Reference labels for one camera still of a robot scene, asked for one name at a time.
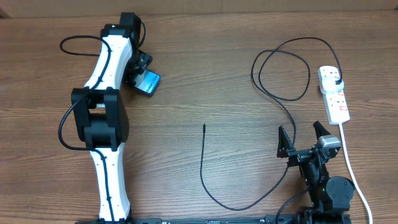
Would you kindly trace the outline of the blue Samsung smartphone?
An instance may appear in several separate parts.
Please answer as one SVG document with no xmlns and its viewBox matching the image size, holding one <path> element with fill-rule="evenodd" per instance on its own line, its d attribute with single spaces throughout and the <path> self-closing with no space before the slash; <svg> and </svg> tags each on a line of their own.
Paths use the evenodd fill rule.
<svg viewBox="0 0 398 224">
<path fill-rule="evenodd" d="M 145 70 L 142 74 L 137 75 L 134 80 L 134 88 L 143 92 L 147 96 L 152 96 L 160 83 L 160 75 Z"/>
</svg>

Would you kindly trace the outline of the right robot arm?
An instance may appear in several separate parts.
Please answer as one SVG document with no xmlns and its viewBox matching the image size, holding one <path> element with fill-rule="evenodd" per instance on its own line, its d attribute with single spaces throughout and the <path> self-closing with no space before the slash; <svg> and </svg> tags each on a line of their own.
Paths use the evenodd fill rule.
<svg viewBox="0 0 398 224">
<path fill-rule="evenodd" d="M 279 127 L 277 157 L 287 158 L 287 167 L 299 167 L 306 189 L 281 206 L 274 218 L 276 223 L 350 223 L 350 209 L 356 187 L 341 176 L 329 176 L 326 163 L 341 149 L 341 141 L 328 132 L 319 121 L 313 123 L 317 142 L 309 149 L 296 150 L 285 129 Z M 312 205 L 297 213 L 282 215 L 283 209 L 297 198 L 309 194 Z"/>
</svg>

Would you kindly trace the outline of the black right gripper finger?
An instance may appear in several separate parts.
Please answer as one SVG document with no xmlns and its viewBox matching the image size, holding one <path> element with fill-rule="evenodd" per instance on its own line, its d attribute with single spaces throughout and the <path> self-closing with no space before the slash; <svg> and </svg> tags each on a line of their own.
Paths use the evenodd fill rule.
<svg viewBox="0 0 398 224">
<path fill-rule="evenodd" d="M 289 157 L 295 151 L 295 148 L 283 126 L 279 126 L 278 137 L 277 157 Z"/>
<path fill-rule="evenodd" d="M 324 126 L 319 121 L 314 122 L 313 123 L 313 127 L 314 127 L 314 130 L 315 130 L 315 134 L 316 134 L 317 139 L 319 139 L 322 136 L 328 136 L 328 135 L 331 134 L 329 131 L 327 131 L 324 128 Z"/>
</svg>

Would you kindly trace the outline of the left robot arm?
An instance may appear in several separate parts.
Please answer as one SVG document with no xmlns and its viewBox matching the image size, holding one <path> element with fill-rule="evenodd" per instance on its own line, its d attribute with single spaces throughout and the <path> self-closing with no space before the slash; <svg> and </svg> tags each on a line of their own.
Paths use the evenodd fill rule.
<svg viewBox="0 0 398 224">
<path fill-rule="evenodd" d="M 100 210 L 95 223 L 132 223 L 127 197 L 123 151 L 129 120 L 120 88 L 127 84 L 149 96 L 160 76 L 148 70 L 152 57 L 140 46 L 145 25 L 133 12 L 121 14 L 118 24 L 106 24 L 98 36 L 101 51 L 90 79 L 71 93 L 71 108 L 79 139 L 96 167 Z"/>
</svg>

